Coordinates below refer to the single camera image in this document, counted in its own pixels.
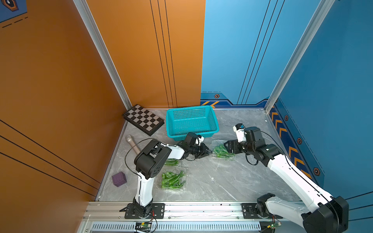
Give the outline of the teal plastic basket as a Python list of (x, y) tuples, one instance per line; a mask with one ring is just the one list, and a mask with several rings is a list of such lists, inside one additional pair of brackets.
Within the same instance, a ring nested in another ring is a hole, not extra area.
[(166, 113), (166, 131), (169, 138), (182, 141), (190, 132), (204, 138), (219, 132), (219, 123), (209, 105), (169, 109)]

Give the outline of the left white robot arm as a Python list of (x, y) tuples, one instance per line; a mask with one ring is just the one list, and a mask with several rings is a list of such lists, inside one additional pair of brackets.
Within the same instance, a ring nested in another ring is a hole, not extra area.
[(126, 141), (137, 153), (134, 174), (138, 176), (137, 192), (133, 202), (126, 207), (126, 218), (152, 217), (154, 179), (168, 159), (183, 160), (189, 155), (200, 159), (212, 154), (212, 150), (204, 143), (204, 138), (192, 132), (175, 145), (150, 138), (150, 142), (142, 150), (132, 136), (127, 136)]

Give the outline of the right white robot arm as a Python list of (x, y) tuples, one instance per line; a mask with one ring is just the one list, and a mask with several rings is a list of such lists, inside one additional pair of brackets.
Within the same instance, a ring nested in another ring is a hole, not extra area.
[(333, 197), (301, 172), (282, 150), (266, 144), (257, 127), (233, 127), (236, 140), (226, 141), (229, 153), (252, 155), (257, 162), (276, 173), (297, 195), (304, 206), (268, 193), (257, 199), (253, 213), (261, 218), (283, 217), (308, 233), (343, 233), (348, 229), (349, 204), (341, 196)]

